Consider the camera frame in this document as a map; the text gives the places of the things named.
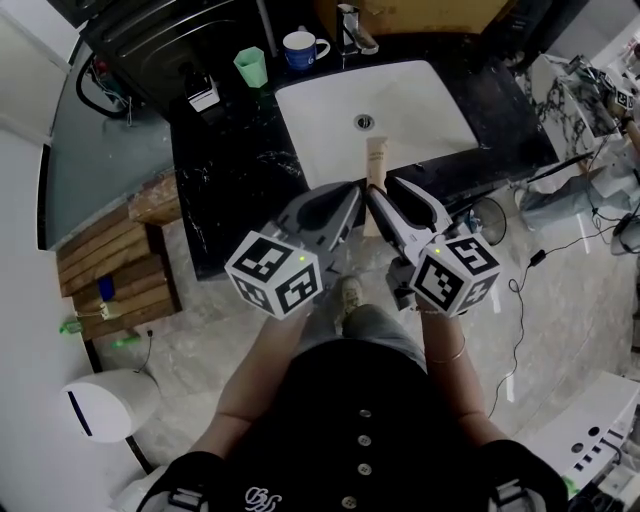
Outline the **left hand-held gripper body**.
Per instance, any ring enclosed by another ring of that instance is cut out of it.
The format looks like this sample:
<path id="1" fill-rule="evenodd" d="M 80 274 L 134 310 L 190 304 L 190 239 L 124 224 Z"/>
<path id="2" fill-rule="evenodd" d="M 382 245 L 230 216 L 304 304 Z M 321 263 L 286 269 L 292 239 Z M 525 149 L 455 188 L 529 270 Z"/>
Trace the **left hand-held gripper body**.
<path id="1" fill-rule="evenodd" d="M 340 277 L 344 242 L 335 249 L 325 249 L 324 242 L 302 240 L 286 232 L 278 219 L 270 221 L 246 235 L 225 271 L 245 302 L 284 319 L 330 290 Z"/>

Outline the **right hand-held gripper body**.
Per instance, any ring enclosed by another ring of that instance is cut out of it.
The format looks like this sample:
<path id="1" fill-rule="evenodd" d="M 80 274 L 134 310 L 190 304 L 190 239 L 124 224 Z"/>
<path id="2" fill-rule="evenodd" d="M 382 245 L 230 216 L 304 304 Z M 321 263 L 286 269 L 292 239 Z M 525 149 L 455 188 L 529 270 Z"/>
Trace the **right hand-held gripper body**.
<path id="1" fill-rule="evenodd" d="M 388 227 L 386 241 L 398 252 L 386 281 L 399 310 L 420 297 L 436 312 L 458 316 L 489 294 L 501 272 L 484 237 L 450 221 L 423 229 Z"/>

